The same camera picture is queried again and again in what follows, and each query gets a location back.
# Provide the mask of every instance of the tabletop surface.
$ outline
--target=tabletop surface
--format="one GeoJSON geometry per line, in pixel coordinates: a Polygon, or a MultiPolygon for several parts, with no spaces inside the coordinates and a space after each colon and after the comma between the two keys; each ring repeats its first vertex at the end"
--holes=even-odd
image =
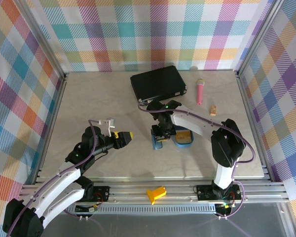
{"type": "MultiPolygon", "coordinates": [[[[123,149],[111,149],[109,154],[87,170],[86,177],[206,177],[213,178],[216,162],[212,157],[211,143],[194,134],[189,148],[178,148],[169,140],[163,148],[152,149],[150,129],[157,124],[148,113],[137,108],[130,77],[138,72],[70,73],[55,127],[42,169],[42,176],[51,176],[71,152],[89,126],[88,119],[115,118],[112,131],[132,131],[134,139],[123,149]]],[[[209,116],[211,105],[216,105],[213,119],[233,119],[245,137],[256,146],[232,71],[180,72],[187,85],[187,93],[175,97],[189,109],[209,116]],[[196,103],[196,81],[204,79],[203,102],[196,103]]],[[[246,148],[241,160],[252,157],[246,148]]],[[[236,178],[263,176],[259,158],[249,164],[241,164],[236,178]]]]}

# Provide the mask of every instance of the checkered backdrop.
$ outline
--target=checkered backdrop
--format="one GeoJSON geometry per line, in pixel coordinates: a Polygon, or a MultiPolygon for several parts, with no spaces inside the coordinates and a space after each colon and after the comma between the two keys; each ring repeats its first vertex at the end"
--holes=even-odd
{"type": "Polygon", "coordinates": [[[250,104],[296,216],[296,0],[286,0],[244,72],[250,104]]]}
{"type": "Polygon", "coordinates": [[[0,237],[37,166],[60,80],[12,0],[0,0],[0,237]]]}
{"type": "Polygon", "coordinates": [[[240,59],[239,59],[239,61],[237,63],[237,66],[235,68],[233,68],[235,71],[239,70],[244,58],[246,57],[246,55],[247,55],[247,53],[248,53],[248,51],[249,51],[249,49],[251,47],[251,44],[252,44],[254,38],[256,37],[256,35],[258,34],[258,32],[260,30],[260,27],[262,26],[262,23],[263,23],[263,21],[265,19],[266,14],[270,10],[270,7],[271,7],[271,5],[272,5],[272,3],[274,1],[275,0],[268,0],[267,1],[266,5],[265,5],[265,7],[263,9],[263,12],[260,14],[259,20],[258,20],[254,30],[252,31],[251,36],[250,36],[249,40],[247,41],[247,44],[246,44],[244,50],[242,51],[242,54],[241,54],[240,59]]]}
{"type": "Polygon", "coordinates": [[[235,68],[271,2],[27,0],[67,72],[235,68]]]}

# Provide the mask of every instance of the cable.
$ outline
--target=cable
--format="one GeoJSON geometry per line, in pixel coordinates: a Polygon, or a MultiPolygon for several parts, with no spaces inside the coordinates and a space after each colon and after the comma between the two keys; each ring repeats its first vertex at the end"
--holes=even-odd
{"type": "Polygon", "coordinates": [[[100,194],[100,193],[95,193],[95,195],[97,196],[98,200],[99,200],[99,196],[101,196],[101,203],[98,204],[98,206],[100,206],[100,205],[103,203],[103,197],[102,197],[102,194],[100,194]]]}
{"type": "MultiPolygon", "coordinates": [[[[226,126],[221,125],[221,124],[216,123],[216,122],[212,122],[212,121],[210,121],[210,120],[208,120],[208,119],[206,119],[206,118],[203,118],[203,117],[201,117],[201,116],[199,116],[199,115],[196,115],[196,114],[194,114],[194,113],[191,113],[190,111],[176,110],[176,109],[166,109],[166,110],[145,110],[145,109],[142,108],[142,105],[143,105],[143,104],[139,103],[139,104],[138,104],[138,109],[141,110],[141,111],[143,111],[143,112],[147,112],[147,113],[160,113],[160,112],[178,112],[178,113],[184,113],[184,114],[188,114],[189,116],[191,115],[191,116],[193,116],[193,117],[196,117],[196,118],[198,118],[198,119],[200,119],[200,120],[202,120],[202,121],[204,121],[204,122],[207,122],[207,123],[209,123],[209,124],[212,125],[212,126],[220,127],[220,128],[222,128],[222,129],[224,129],[224,130],[227,130],[228,132],[231,132],[233,135],[235,135],[235,136],[237,136],[239,139],[241,139],[241,140],[242,140],[242,141],[243,141],[243,142],[249,147],[249,149],[250,149],[251,152],[252,152],[252,158],[251,158],[250,160],[237,161],[237,162],[235,163],[235,167],[237,166],[237,164],[250,163],[250,162],[254,161],[255,158],[256,158],[256,152],[255,152],[255,150],[253,149],[253,147],[251,146],[251,144],[250,144],[250,143],[249,143],[249,142],[248,142],[243,136],[241,136],[239,133],[235,132],[234,130],[232,130],[232,129],[229,128],[229,127],[226,127],[226,126]]],[[[235,168],[234,168],[233,171],[232,171],[232,175],[231,175],[231,178],[232,178],[232,179],[233,179],[233,177],[234,177],[234,172],[235,172],[235,168]]]]}
{"type": "Polygon", "coordinates": [[[97,158],[94,162],[96,162],[97,160],[101,159],[102,157],[105,157],[109,152],[106,152],[105,155],[100,156],[99,158],[97,158]]]}
{"type": "Polygon", "coordinates": [[[8,233],[7,233],[7,235],[6,235],[6,237],[9,237],[10,235],[11,235],[11,233],[12,233],[12,231],[13,231],[13,229],[14,229],[14,227],[15,227],[15,225],[16,225],[16,223],[19,221],[19,219],[20,219],[20,217],[22,216],[22,214],[24,213],[24,211],[32,204],[32,202],[35,200],[35,198],[37,198],[38,196],[39,196],[39,194],[50,184],[50,183],[52,183],[55,179],[57,179],[57,178],[59,178],[62,174],[64,174],[64,173],[66,173],[68,170],[70,170],[70,169],[72,169],[73,167],[78,167],[78,166],[80,166],[80,165],[82,165],[82,164],[84,164],[85,162],[87,162],[89,159],[90,159],[90,157],[92,156],[92,154],[94,153],[94,151],[95,151],[95,147],[96,147],[96,142],[97,142],[97,139],[96,139],[96,134],[95,134],[95,130],[94,130],[94,127],[93,127],[93,125],[92,125],[92,122],[98,122],[98,121],[96,121],[96,120],[91,120],[91,119],[89,119],[89,124],[90,124],[90,126],[91,126],[91,130],[92,130],[92,135],[93,135],[93,147],[92,147],[92,151],[91,151],[91,153],[90,153],[90,155],[88,155],[88,157],[86,158],[86,159],[84,159],[84,160],[82,160],[81,162],[79,162],[78,164],[75,164],[75,165],[73,165],[73,166],[71,166],[71,167],[69,167],[69,168],[67,168],[67,169],[65,169],[65,170],[63,170],[63,171],[61,171],[60,173],[59,173],[59,176],[58,175],[55,175],[53,178],[51,178],[50,180],[48,180],[37,192],[36,192],[36,194],[34,194],[34,196],[33,196],[33,198],[32,199],[30,199],[30,201],[23,207],[23,209],[20,211],[20,213],[16,216],[16,218],[15,218],[15,220],[13,221],[13,223],[12,223],[12,225],[11,225],[11,227],[10,227],[10,229],[9,229],[9,231],[8,231],[8,233]]]}
{"type": "Polygon", "coordinates": [[[193,192],[197,194],[197,192],[194,190],[196,188],[196,185],[193,187],[193,192]]]}
{"type": "Polygon", "coordinates": [[[232,205],[234,205],[234,203],[235,203],[235,194],[234,194],[233,192],[230,192],[230,194],[231,194],[232,197],[233,197],[232,205]]]}
{"type": "Polygon", "coordinates": [[[245,194],[246,194],[246,192],[245,192],[245,188],[244,188],[243,184],[242,184],[240,181],[235,180],[234,182],[240,184],[240,186],[242,187],[242,199],[241,199],[241,202],[240,202],[238,208],[237,208],[234,212],[230,213],[230,214],[227,215],[227,216],[224,216],[224,215],[221,215],[221,214],[217,213],[217,214],[220,215],[221,217],[225,217],[225,218],[227,218],[227,217],[233,216],[233,215],[236,214],[236,213],[240,210],[240,208],[242,207],[243,200],[244,200],[244,198],[245,198],[245,194]]]}

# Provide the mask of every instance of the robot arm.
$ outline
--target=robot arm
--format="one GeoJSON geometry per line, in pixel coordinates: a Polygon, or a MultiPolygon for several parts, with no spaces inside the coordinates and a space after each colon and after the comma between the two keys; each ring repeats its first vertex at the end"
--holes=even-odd
{"type": "MultiPolygon", "coordinates": [[[[190,111],[181,103],[173,100],[166,105],[163,105],[158,101],[152,101],[147,106],[148,111],[165,109],[190,111]]],[[[205,137],[212,143],[213,157],[217,162],[217,171],[212,182],[212,187],[213,192],[218,198],[222,198],[232,185],[232,174],[235,163],[239,160],[239,157],[242,155],[245,148],[243,141],[231,132],[223,128],[216,130],[216,127],[196,117],[189,116],[187,113],[160,112],[151,113],[151,115],[155,120],[159,121],[158,125],[152,126],[157,141],[167,140],[171,136],[176,135],[174,126],[178,125],[205,137]]],[[[225,122],[222,122],[222,124],[240,134],[240,131],[233,120],[227,119],[225,122]]]]}
{"type": "Polygon", "coordinates": [[[74,167],[92,152],[94,137],[91,127],[88,127],[82,135],[81,143],[78,143],[69,153],[65,159],[66,162],[57,170],[55,176],[46,180],[23,200],[13,199],[7,204],[3,231],[7,233],[19,215],[20,219],[11,237],[39,237],[46,226],[72,203],[79,200],[92,200],[93,182],[84,177],[83,173],[94,164],[96,155],[107,154],[111,148],[123,148],[133,138],[131,132],[112,132],[109,136],[105,136],[101,134],[100,128],[96,126],[93,128],[96,134],[96,149],[90,158],[85,163],[74,167]],[[45,186],[44,189],[34,198],[43,186],[45,186]]]}

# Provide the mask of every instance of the pink toy microphone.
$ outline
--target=pink toy microphone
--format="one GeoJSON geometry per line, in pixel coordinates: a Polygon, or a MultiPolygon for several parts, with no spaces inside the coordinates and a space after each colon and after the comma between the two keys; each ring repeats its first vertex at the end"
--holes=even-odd
{"type": "Polygon", "coordinates": [[[198,105],[202,104],[204,84],[205,84],[205,82],[202,79],[196,81],[196,85],[197,85],[197,104],[198,105]]]}

